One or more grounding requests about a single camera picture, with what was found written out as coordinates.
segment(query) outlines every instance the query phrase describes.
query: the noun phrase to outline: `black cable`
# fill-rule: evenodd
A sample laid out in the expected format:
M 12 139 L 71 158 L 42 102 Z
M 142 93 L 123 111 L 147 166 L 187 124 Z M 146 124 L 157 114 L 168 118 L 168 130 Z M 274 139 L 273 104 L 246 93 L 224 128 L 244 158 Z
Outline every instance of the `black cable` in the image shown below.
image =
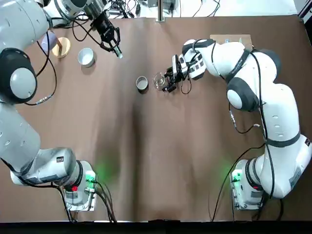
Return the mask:
M 258 74 L 259 74 L 259 102 L 260 102 L 260 113 L 261 113 L 261 117 L 262 117 L 262 122 L 263 122 L 263 127 L 264 127 L 264 133 L 265 133 L 265 139 L 267 140 L 268 139 L 268 130 L 267 130 L 267 125 L 266 125 L 266 122 L 265 122 L 265 118 L 264 118 L 264 114 L 263 114 L 263 104 L 262 104 L 262 93 L 261 93 L 261 71 L 260 71 L 260 64 L 259 64 L 259 61 L 258 59 L 256 58 L 256 56 L 254 55 L 253 52 L 251 52 L 251 55 L 253 56 L 256 64 L 257 64 L 257 67 L 258 67 Z M 271 173 L 272 173 L 272 189 L 271 189 L 271 193 L 270 193 L 270 197 L 269 199 L 272 198 L 273 196 L 273 193 L 274 193 L 274 187 L 275 187 L 275 174 L 274 174 L 274 167 L 273 167 L 273 160 L 272 160 L 272 156 L 271 156 L 271 152 L 270 152 L 270 149 L 268 147 L 267 144 L 266 145 L 266 148 L 268 150 L 268 155 L 269 155 L 269 160 L 270 160 L 270 166 L 271 166 Z
M 219 191 L 219 195 L 218 195 L 218 198 L 217 198 L 217 201 L 216 201 L 216 204 L 215 204 L 214 215 L 213 215 L 213 218 L 212 218 L 211 222 L 213 222 L 214 219 L 215 219 L 216 209 L 217 209 L 217 207 L 218 207 L 218 203 L 219 203 L 219 199 L 220 199 L 220 196 L 221 196 L 221 192 L 222 192 L 223 186 L 224 186 L 224 184 L 225 184 L 227 178 L 229 177 L 229 174 L 230 174 L 231 170 L 233 169 L 233 167 L 237 164 L 237 162 L 238 162 L 248 151 L 250 151 L 250 150 L 256 150 L 256 149 L 261 149 L 264 145 L 265 145 L 265 144 L 263 143 L 260 147 L 254 147 L 254 148 L 249 148 L 249 149 L 247 149 L 244 153 L 242 153 L 242 154 L 236 159 L 236 161 L 234 162 L 234 164 L 232 165 L 232 167 L 229 169 L 229 171 L 228 171 L 228 173 L 226 174 L 226 176 L 225 176 L 225 178 L 224 178 L 224 180 L 223 180 L 223 183 L 222 183 L 222 185 L 221 185 L 221 188 L 220 188 L 220 191 Z
M 54 86 L 54 90 L 53 90 L 52 94 L 50 94 L 50 95 L 48 95 L 48 96 L 42 98 L 41 100 L 39 100 L 39 101 L 37 101 L 37 102 L 35 102 L 35 103 L 28 103 L 28 102 L 25 102 L 25 104 L 28 105 L 28 106 L 37 106 L 37 105 L 39 105 L 39 104 L 42 104 L 42 103 L 46 102 L 46 101 L 49 100 L 51 97 L 53 97 L 53 95 L 55 94 L 55 92 L 56 92 L 56 90 L 57 90 L 57 86 L 58 86 L 58 77 L 57 77 L 57 73 L 56 73 L 55 67 L 54 67 L 54 65 L 53 65 L 53 63 L 51 62 L 50 58 L 49 58 L 48 55 L 45 53 L 45 51 L 43 50 L 43 48 L 41 47 L 41 45 L 39 44 L 38 41 L 37 41 L 37 44 L 38 44 L 39 48 L 41 49 L 41 51 L 47 56 L 47 58 L 48 58 L 48 60 L 49 60 L 49 62 L 50 62 L 50 64 L 51 64 L 51 66 L 52 66 L 52 69 L 53 69 L 53 72 L 54 72 L 54 77 L 55 77 L 55 86 Z
M 87 34 L 96 44 L 98 44 L 99 46 L 101 46 L 101 44 L 100 44 L 97 40 L 95 40 L 93 36 L 91 36 L 91 34 L 89 33 L 89 32 L 90 32 L 89 30 L 86 30 L 79 22 L 77 22 L 77 21 L 75 21 L 75 20 L 73 21 L 73 25 L 74 25 L 74 23 L 78 24 L 78 25 L 86 32 L 86 34 Z M 74 27 L 73 27 L 73 26 L 72 26 L 72 31 L 73 31 L 74 38 L 75 38 L 76 40 L 79 41 L 79 39 L 77 38 L 77 36 L 76 36 L 76 34 L 75 34 L 75 31 L 74 31 Z
M 203 0 L 200 0 L 200 7 L 199 7 L 199 9 L 196 11 L 196 13 L 192 17 L 194 17 L 199 12 L 199 10 L 201 9 L 202 5 L 203 5 Z
M 49 34 L 48 32 L 46 32 L 46 35 L 47 35 L 47 42 L 48 42 L 48 55 L 47 55 L 47 58 L 45 60 L 45 63 L 44 65 L 42 66 L 42 68 L 40 69 L 40 71 L 36 74 L 36 77 L 39 76 L 41 74 L 41 72 L 43 72 L 43 70 L 45 69 L 48 61 L 49 61 L 49 56 L 50 56 L 50 39 L 49 39 Z
M 81 15 L 77 15 L 75 17 L 75 20 L 76 21 L 83 21 L 83 23 L 81 25 L 84 25 L 85 23 L 87 23 L 89 21 L 89 19 L 78 19 L 78 17 L 80 16 L 87 16 L 86 14 L 81 14 Z M 64 18 L 61 18 L 61 17 L 52 17 L 51 20 L 63 20 Z M 69 29 L 69 28 L 72 28 L 73 26 L 72 25 L 68 25 L 70 23 L 73 23 L 73 20 L 69 21 L 67 24 L 61 24 L 61 25 L 57 25 L 53 28 L 62 28 L 62 29 Z
M 233 202 L 233 194 L 232 194 L 232 187 L 231 186 L 230 186 L 230 193 L 231 193 L 231 204 L 232 204 L 232 221 L 235 222 L 234 202 Z
M 103 197 L 103 195 L 100 192 L 95 191 L 95 193 L 101 198 L 101 200 L 105 204 L 109 218 L 111 218 L 114 223 L 117 223 L 115 216 L 112 215 L 110 209 L 108 208 L 106 199 Z
M 56 185 L 53 185 L 53 183 L 51 182 L 50 185 L 35 185 L 35 184 L 31 184 L 29 183 L 28 181 L 24 180 L 22 177 L 19 176 L 19 180 L 23 183 L 23 184 L 26 184 L 28 185 L 29 187 L 33 187 L 33 188 L 53 188 L 53 189 L 57 189 L 59 192 L 60 192 L 60 195 L 62 197 L 62 201 L 63 201 L 63 204 L 64 204 L 64 207 L 65 207 L 65 211 L 66 211 L 66 214 L 67 214 L 67 217 L 68 217 L 68 221 L 69 222 L 73 222 L 73 217 L 70 213 L 70 211 L 67 209 L 67 206 L 66 206 L 66 202 L 65 202 L 65 198 L 64 198 L 64 195 L 61 191 L 61 189 L 59 188 L 59 186 L 56 186 Z
M 256 51 L 256 50 L 253 50 L 251 52 L 251 55 L 253 56 L 253 58 L 254 58 L 254 60 L 255 60 L 255 62 L 257 64 L 257 67 L 258 67 L 258 75 L 259 75 L 259 106 L 260 106 L 260 114 L 261 114 L 261 118 L 262 118 L 262 123 L 263 123 L 263 127 L 264 127 L 264 133 L 263 134 L 264 134 L 264 138 L 265 138 L 265 142 L 266 142 L 266 140 L 268 139 L 268 130 L 267 130 L 267 125 L 266 125 L 265 118 L 264 118 L 264 113 L 263 113 L 262 92 L 261 92 L 262 91 L 262 88 L 261 88 L 261 71 L 260 71 L 259 61 L 256 58 L 256 56 L 254 55 L 254 53 L 253 53 L 254 51 Z M 269 149 L 267 143 L 265 143 L 265 146 L 266 146 L 267 151 L 268 151 L 269 160 L 270 160 L 270 166 L 271 166 L 271 173 L 272 173 L 272 189 L 271 189 L 270 196 L 268 198 L 268 199 L 271 199 L 272 196 L 273 196 L 274 187 L 275 187 L 275 173 L 274 173 L 274 166 L 273 166 L 273 160 L 272 160 L 270 149 Z M 257 220 L 260 219 L 261 212 L 262 212 L 263 207 L 265 206 L 267 200 L 263 201 L 263 205 L 261 205 L 262 203 L 260 202 L 260 208 L 259 208 L 258 213 L 257 213 Z
M 96 182 L 96 184 L 98 184 L 101 187 L 105 199 L 108 200 L 108 202 L 109 202 L 111 217 L 115 218 L 115 213 L 114 213 L 114 208 L 113 208 L 113 199 L 112 199 L 112 194 L 111 194 L 110 190 L 108 189 L 107 185 L 104 183 L 104 186 L 105 186 L 105 188 L 106 188 L 106 190 L 108 191 L 108 194 L 109 194 L 109 197 L 108 197 L 106 192 L 105 192 L 105 190 L 104 190 L 104 188 L 103 188 L 103 186 L 99 182 Z
M 71 222 L 71 223 L 76 222 L 74 220 L 74 218 L 72 217 L 72 214 L 70 213 L 70 211 L 67 209 L 65 198 L 64 198 L 62 190 L 59 187 L 55 187 L 55 189 L 59 191 L 59 193 L 60 193 L 60 195 L 62 197 L 62 201 L 63 201 L 63 205 L 65 207 L 65 211 L 66 211 L 66 214 L 67 214 L 68 221 Z
M 219 73 L 219 71 L 216 69 L 215 64 L 214 64 L 214 57 L 213 57 L 213 55 L 214 55 L 214 50 L 215 50 L 215 44 L 216 44 L 216 41 L 214 42 L 213 50 L 211 51 L 211 62 L 212 62 L 212 64 L 213 64 L 215 70 L 218 72 L 219 76 L 220 76 L 223 80 L 225 80 L 225 78 L 224 78 L 224 77 Z
M 280 202 L 280 210 L 279 210 L 279 215 L 278 215 L 278 217 L 277 217 L 277 219 L 276 219 L 277 221 L 281 221 L 282 216 L 283 216 L 283 214 L 284 214 L 284 203 L 283 203 L 283 199 L 280 199 L 279 202 Z
M 206 16 L 206 17 L 209 17 L 209 16 L 215 16 L 215 14 L 216 14 L 216 12 L 219 10 L 219 8 L 221 7 L 221 5 L 220 5 L 220 1 L 221 0 L 219 0 L 219 2 L 217 2 L 216 0 L 213 0 L 215 3 L 217 3 L 217 5 L 216 5 L 216 7 L 215 7 L 215 9 L 214 9 L 214 11 L 212 11 L 212 13 L 211 14 L 209 14 L 208 16 Z
M 230 104 L 230 103 L 229 103 L 229 112 L 230 112 L 231 115 L 233 116 L 232 111 L 231 111 L 231 104 Z M 240 130 L 238 130 L 238 128 L 237 128 L 237 126 L 236 126 L 236 123 L 235 123 L 235 120 L 234 120 L 234 116 L 233 116 L 232 121 L 233 121 L 233 124 L 234 124 L 234 127 L 235 127 L 236 131 L 237 131 L 238 133 L 240 133 L 240 134 L 246 134 L 246 133 L 249 132 L 253 127 L 256 126 L 256 125 L 254 124 L 254 125 L 250 126 L 250 128 L 249 128 L 248 130 L 246 130 L 246 131 L 244 131 L 244 132 L 241 132 Z
M 188 80 L 190 82 L 190 89 L 187 93 L 183 92 L 183 81 L 181 82 L 181 93 L 183 93 L 184 95 L 188 95 L 190 93 L 190 91 L 192 90 L 192 82 L 191 82 L 191 78 L 190 78 L 190 75 L 189 75 L 189 72 L 187 73 L 187 76 L 188 76 Z

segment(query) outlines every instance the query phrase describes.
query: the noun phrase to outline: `clear glass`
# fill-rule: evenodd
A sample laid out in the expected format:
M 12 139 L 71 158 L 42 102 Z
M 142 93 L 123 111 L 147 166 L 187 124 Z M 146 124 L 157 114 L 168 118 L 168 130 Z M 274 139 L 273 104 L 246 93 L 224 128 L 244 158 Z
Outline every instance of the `clear glass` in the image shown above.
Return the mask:
M 158 72 L 154 76 L 153 83 L 154 83 L 155 88 L 158 89 L 158 91 L 162 91 L 162 88 L 166 87 L 168 84 L 166 78 L 161 72 Z

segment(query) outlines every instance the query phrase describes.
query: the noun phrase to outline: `wire bundle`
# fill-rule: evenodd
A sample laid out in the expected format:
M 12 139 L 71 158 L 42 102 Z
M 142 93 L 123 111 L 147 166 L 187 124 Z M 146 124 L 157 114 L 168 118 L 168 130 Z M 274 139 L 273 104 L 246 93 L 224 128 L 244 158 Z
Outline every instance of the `wire bundle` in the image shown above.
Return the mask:
M 103 201 L 106 210 L 107 210 L 107 215 L 108 215 L 108 219 L 110 222 L 114 222 L 117 223 L 117 219 L 115 217 L 115 213 L 114 213 L 114 209 L 113 209 L 113 200 L 112 200 L 112 195 L 111 192 L 109 191 L 107 185 L 104 183 L 105 189 L 107 190 L 108 194 L 106 193 L 106 191 L 104 190 L 103 186 L 97 181 L 95 182 L 96 184 L 98 184 L 102 190 L 102 192 L 99 192 L 98 190 L 95 191 L 95 193 L 101 198 L 101 200 Z

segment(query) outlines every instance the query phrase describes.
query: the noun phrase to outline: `cable connector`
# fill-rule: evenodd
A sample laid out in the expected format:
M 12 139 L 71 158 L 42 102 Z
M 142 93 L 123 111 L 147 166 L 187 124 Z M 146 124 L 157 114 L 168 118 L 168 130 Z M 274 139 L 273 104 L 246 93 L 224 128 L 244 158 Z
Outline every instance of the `cable connector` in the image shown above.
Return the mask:
M 90 194 L 94 194 L 96 192 L 96 190 L 93 188 L 85 188 L 84 190 L 85 190 L 85 192 L 88 192 Z
M 235 119 L 234 119 L 234 115 L 233 115 L 233 113 L 232 113 L 231 110 L 229 110 L 229 113 L 230 113 L 230 118 L 231 118 L 231 120 L 232 120 L 232 123 L 234 124 L 234 127 L 236 128 L 236 121 L 235 121 Z
M 52 97 L 52 95 L 49 95 L 49 96 L 46 96 L 46 97 L 40 99 L 39 101 L 36 102 L 36 105 L 39 105 L 39 104 L 41 104 L 41 103 L 43 103 L 43 102 L 46 102 L 46 101 L 49 100 L 51 97 Z

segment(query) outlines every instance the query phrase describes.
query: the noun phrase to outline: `metal stand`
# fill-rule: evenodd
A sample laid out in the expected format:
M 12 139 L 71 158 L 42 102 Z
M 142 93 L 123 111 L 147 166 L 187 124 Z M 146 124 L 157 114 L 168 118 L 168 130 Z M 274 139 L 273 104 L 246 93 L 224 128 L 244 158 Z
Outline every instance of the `metal stand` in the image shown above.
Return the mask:
M 157 9 L 158 9 L 158 12 L 157 12 L 157 18 L 156 18 L 156 22 L 164 22 L 165 21 L 165 18 L 163 16 L 163 0 L 158 0 L 157 1 Z

